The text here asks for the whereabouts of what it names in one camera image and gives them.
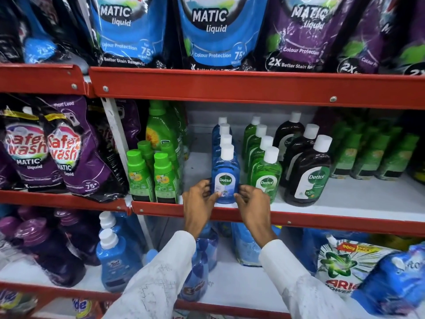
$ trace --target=hand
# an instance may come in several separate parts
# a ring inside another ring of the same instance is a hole
[[[210,180],[201,180],[183,193],[184,230],[198,238],[210,220],[211,211],[220,193],[210,191]]]
[[[261,189],[241,185],[235,193],[236,203],[242,220],[258,246],[263,248],[269,241],[278,237],[272,230],[270,222],[270,196]]]

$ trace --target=blue detergent bottle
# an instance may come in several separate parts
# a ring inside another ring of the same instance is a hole
[[[211,228],[208,222],[196,239],[196,249],[206,253],[208,258],[208,270],[211,272],[217,265],[218,234]]]
[[[216,147],[220,146],[220,139],[221,139],[221,136],[224,134],[230,134],[230,124],[227,124],[227,123],[219,124],[218,133],[212,135],[212,148],[211,148],[212,152],[214,152],[214,149]]]
[[[102,227],[99,233],[108,228],[112,229],[115,234],[125,238],[129,248],[139,256],[140,260],[142,260],[143,247],[139,242],[139,238],[130,226],[128,226],[125,218],[115,217],[110,211],[104,211],[100,213],[99,219],[100,226]]]
[[[124,219],[127,223],[127,225],[131,228],[133,233],[138,237],[138,242],[140,246],[142,247],[142,251],[147,251],[147,244],[146,244],[146,238],[143,234],[143,230],[141,230],[141,225],[139,222],[139,219],[137,218],[137,215],[135,213],[131,213],[130,215],[127,215],[127,213],[123,213],[121,211],[114,211],[113,215],[115,217],[120,217]]]
[[[192,257],[192,270],[184,281],[179,297],[190,302],[199,301],[208,288],[208,257],[196,251]]]
[[[212,148],[212,165],[214,165],[214,162],[217,161],[217,159],[219,159],[221,156],[221,146],[226,144],[232,144],[233,146],[235,146],[232,140],[232,136],[230,134],[223,134],[220,137],[220,145]],[[233,155],[237,159],[236,150],[233,152]]]
[[[102,283],[112,293],[124,291],[130,279],[142,268],[140,257],[126,240],[111,228],[99,234],[96,254],[102,263]]]
[[[214,186],[214,192],[221,193],[221,196],[217,199],[219,204],[234,203],[233,194],[239,192],[241,167],[238,160],[235,159],[234,151],[233,145],[223,145],[220,158],[215,161],[212,167],[211,183]]]
[[[276,235],[280,234],[281,229],[272,226]],[[243,223],[232,223],[233,245],[236,259],[245,266],[261,266],[258,257],[261,248],[257,245],[250,231]]]

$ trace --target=person's right hand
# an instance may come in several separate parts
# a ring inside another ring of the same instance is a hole
[[[235,193],[236,203],[242,220],[258,246],[263,248],[269,241],[278,237],[272,230],[270,222],[270,196],[261,189],[241,185]]]

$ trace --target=white shirt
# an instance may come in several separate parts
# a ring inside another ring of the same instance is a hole
[[[170,319],[192,269],[195,249],[191,234],[176,232],[153,261],[133,276],[103,319]],[[344,301],[312,277],[281,240],[265,245],[259,260],[292,319],[351,318]]]

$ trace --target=purple bottle cap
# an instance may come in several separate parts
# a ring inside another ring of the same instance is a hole
[[[60,224],[62,226],[71,226],[77,224],[79,221],[77,209],[56,210],[54,215],[60,218]]]
[[[22,221],[16,217],[12,217],[12,216],[3,217],[0,220],[0,232],[8,238],[14,238],[16,234],[16,230],[21,224],[22,224]]]
[[[35,207],[35,206],[22,205],[18,208],[18,214],[22,218],[22,220],[32,220],[32,219],[40,216],[37,213],[36,208],[37,207]]]
[[[23,239],[25,246],[34,246],[44,242],[50,234],[45,218],[27,220],[19,225],[15,237]]]

